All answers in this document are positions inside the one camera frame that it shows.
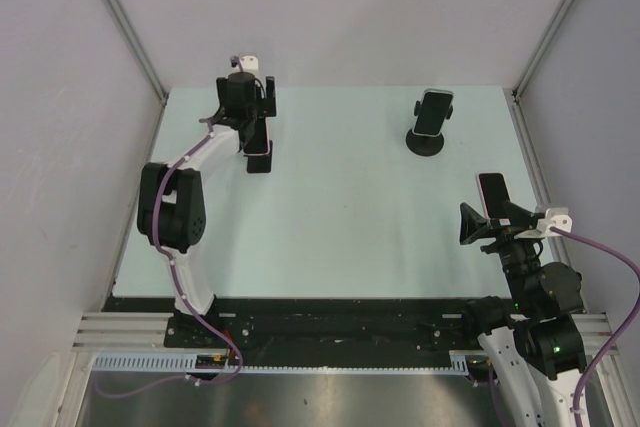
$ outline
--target white tabletop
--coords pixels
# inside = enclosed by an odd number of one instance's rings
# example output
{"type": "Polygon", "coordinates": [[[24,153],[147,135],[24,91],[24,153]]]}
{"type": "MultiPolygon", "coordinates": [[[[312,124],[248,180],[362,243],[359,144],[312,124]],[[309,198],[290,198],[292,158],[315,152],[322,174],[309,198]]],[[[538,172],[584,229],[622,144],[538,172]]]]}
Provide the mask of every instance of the white tabletop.
{"type": "MultiPolygon", "coordinates": [[[[203,258],[227,297],[508,296],[497,255],[460,246],[459,204],[481,210],[479,172],[502,172],[511,198],[535,199],[498,86],[454,92],[445,146],[411,153],[405,135],[425,87],[281,88],[269,119],[273,170],[241,155],[204,186],[203,258]]],[[[204,134],[213,89],[174,89],[152,159],[172,161],[204,134]]],[[[543,261],[551,260],[548,249],[543,261]]],[[[172,296],[163,258],[131,229],[113,294],[172,296]]]]}

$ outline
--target gray wall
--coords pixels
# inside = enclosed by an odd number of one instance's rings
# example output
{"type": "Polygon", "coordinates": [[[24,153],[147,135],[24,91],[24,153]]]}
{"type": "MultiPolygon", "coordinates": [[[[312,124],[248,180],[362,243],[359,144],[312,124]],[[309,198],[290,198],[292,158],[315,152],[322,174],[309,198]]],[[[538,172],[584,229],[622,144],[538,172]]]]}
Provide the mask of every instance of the gray wall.
{"type": "Polygon", "coordinates": [[[122,0],[170,86],[237,51],[281,86],[513,86],[560,0],[122,0]]]}
{"type": "MultiPolygon", "coordinates": [[[[574,232],[640,262],[640,0],[579,0],[522,103],[554,201],[574,232]]],[[[593,312],[618,326],[638,281],[618,260],[569,243],[593,312]]],[[[640,385],[640,322],[620,340],[640,385]]]]}
{"type": "Polygon", "coordinates": [[[101,0],[0,5],[0,425],[7,425],[31,376],[59,353],[44,390],[23,400],[46,406],[56,391],[80,316],[114,264],[160,106],[101,0]]]}

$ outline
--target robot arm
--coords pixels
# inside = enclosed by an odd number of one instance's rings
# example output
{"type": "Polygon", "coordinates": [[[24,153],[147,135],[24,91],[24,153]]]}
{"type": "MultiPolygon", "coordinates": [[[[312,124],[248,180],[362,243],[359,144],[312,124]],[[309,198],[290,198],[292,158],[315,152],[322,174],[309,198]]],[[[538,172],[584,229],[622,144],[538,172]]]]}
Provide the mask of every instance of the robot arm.
{"type": "MultiPolygon", "coordinates": [[[[469,302],[463,319],[495,368],[518,427],[573,427],[573,393],[586,368],[582,338],[571,318],[582,312],[580,275],[553,262],[542,266],[534,245],[557,236],[551,227],[571,230],[565,208],[528,212],[510,202],[509,225],[484,219],[467,204],[460,206],[460,243],[495,238],[481,247],[498,253],[514,307],[525,316],[514,321],[497,297],[469,302]]],[[[584,398],[582,423],[589,425],[584,398]]]]}
{"type": "MultiPolygon", "coordinates": [[[[179,158],[184,161],[169,179],[158,216],[160,245],[171,254],[171,260],[165,258],[167,267],[170,272],[171,267],[174,268],[184,298],[189,299],[189,304],[200,315],[208,312],[214,299],[199,255],[199,242],[206,226],[203,182],[230,157],[243,151],[249,155],[249,148],[252,157],[248,161],[248,172],[269,172],[271,169],[266,117],[276,114],[273,78],[267,78],[265,89],[259,81],[255,56],[236,58],[232,66],[234,72],[216,81],[220,108],[212,117],[203,119],[208,125],[208,133],[196,147],[179,158]]],[[[151,244],[158,189],[169,166],[175,163],[150,162],[142,169],[137,227],[151,244]]],[[[174,293],[176,309],[191,315],[184,298],[176,290],[174,293]]]]}

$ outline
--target smartphone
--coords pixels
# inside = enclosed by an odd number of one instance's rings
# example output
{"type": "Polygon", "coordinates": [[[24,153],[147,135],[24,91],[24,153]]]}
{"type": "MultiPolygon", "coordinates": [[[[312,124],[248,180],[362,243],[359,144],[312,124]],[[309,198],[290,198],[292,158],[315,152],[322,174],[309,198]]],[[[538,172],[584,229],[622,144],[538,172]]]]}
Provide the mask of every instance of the smartphone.
{"type": "Polygon", "coordinates": [[[244,155],[246,156],[262,156],[269,155],[271,144],[269,143],[269,126],[267,119],[259,118],[256,120],[256,130],[251,140],[244,146],[244,155]]]}
{"type": "Polygon", "coordinates": [[[478,174],[478,189],[488,219],[506,219],[507,212],[504,201],[511,200],[504,175],[499,172],[483,172],[478,174]]]}
{"type": "Polygon", "coordinates": [[[425,90],[420,112],[413,127],[413,133],[425,137],[440,135],[442,124],[449,115],[453,103],[453,92],[446,90],[425,90]]]}

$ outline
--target reflective metal surface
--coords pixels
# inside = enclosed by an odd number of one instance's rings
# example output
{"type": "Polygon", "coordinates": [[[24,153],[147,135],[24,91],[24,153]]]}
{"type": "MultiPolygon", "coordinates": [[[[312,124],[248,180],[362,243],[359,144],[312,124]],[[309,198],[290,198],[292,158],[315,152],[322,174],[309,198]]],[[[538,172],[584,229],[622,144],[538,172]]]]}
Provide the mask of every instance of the reflective metal surface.
{"type": "MultiPolygon", "coordinates": [[[[126,392],[167,374],[94,372],[108,392],[126,392]]],[[[591,425],[611,425],[598,386],[587,400],[591,425]]],[[[87,390],[78,427],[499,426],[486,387],[464,377],[241,375],[228,385],[180,380],[110,400],[87,390]]]]}

